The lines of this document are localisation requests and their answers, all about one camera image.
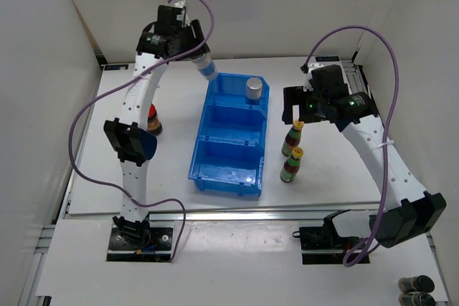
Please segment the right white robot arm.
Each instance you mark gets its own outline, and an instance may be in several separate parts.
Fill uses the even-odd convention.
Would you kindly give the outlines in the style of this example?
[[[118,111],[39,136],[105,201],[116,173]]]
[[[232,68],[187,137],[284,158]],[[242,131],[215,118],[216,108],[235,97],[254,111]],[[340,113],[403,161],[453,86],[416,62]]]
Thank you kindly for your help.
[[[429,193],[412,175],[385,134],[374,101],[365,92],[350,92],[337,64],[315,64],[308,85],[284,88],[284,123],[293,122],[295,106],[303,123],[334,124],[364,162],[385,197],[382,215],[369,217],[379,244],[391,248],[433,228],[447,206],[445,198]]]

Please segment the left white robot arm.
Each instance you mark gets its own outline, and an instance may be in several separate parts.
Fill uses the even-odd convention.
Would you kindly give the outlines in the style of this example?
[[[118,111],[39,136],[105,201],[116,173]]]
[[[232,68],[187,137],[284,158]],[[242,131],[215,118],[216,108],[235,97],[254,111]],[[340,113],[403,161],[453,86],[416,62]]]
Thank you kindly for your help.
[[[170,57],[193,62],[206,80],[217,76],[203,40],[199,21],[188,19],[183,1],[172,6],[160,5],[157,20],[146,27],[136,48],[136,82],[128,87],[119,115],[103,126],[120,161],[123,189],[128,192],[114,223],[135,249],[149,246],[151,240],[145,205],[146,172],[157,147],[156,137],[148,132],[153,96]]]

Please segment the blue-label shaker can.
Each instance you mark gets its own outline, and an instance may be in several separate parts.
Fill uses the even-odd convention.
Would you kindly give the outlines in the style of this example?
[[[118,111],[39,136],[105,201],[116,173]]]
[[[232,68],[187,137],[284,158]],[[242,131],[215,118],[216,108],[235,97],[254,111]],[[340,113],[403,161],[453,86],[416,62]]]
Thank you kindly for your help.
[[[202,54],[191,60],[198,72],[207,80],[213,80],[218,75],[218,69],[209,54]]]
[[[258,77],[251,77],[246,82],[245,96],[250,104],[258,104],[262,95],[263,83]]]

